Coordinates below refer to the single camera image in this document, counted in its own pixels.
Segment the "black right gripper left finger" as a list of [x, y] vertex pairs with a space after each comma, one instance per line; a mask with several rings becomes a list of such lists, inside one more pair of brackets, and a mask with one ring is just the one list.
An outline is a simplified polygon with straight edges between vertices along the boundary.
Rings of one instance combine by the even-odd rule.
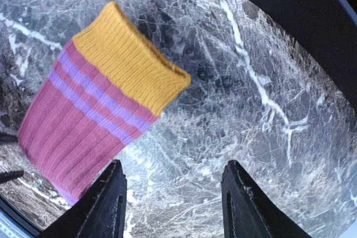
[[127, 179], [114, 160], [81, 199], [39, 237], [123, 237]]

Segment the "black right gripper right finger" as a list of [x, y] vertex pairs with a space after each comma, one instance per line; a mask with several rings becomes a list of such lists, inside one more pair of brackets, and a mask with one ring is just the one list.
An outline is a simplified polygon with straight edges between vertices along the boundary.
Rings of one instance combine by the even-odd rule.
[[224, 168], [221, 192], [225, 237], [309, 237], [236, 160]]

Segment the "maroon purple orange sock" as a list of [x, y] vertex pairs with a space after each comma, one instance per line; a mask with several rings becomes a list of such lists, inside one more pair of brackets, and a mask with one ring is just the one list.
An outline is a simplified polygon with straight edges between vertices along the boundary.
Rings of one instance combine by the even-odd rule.
[[190, 82], [110, 2], [59, 54], [22, 121], [19, 145], [73, 205]]

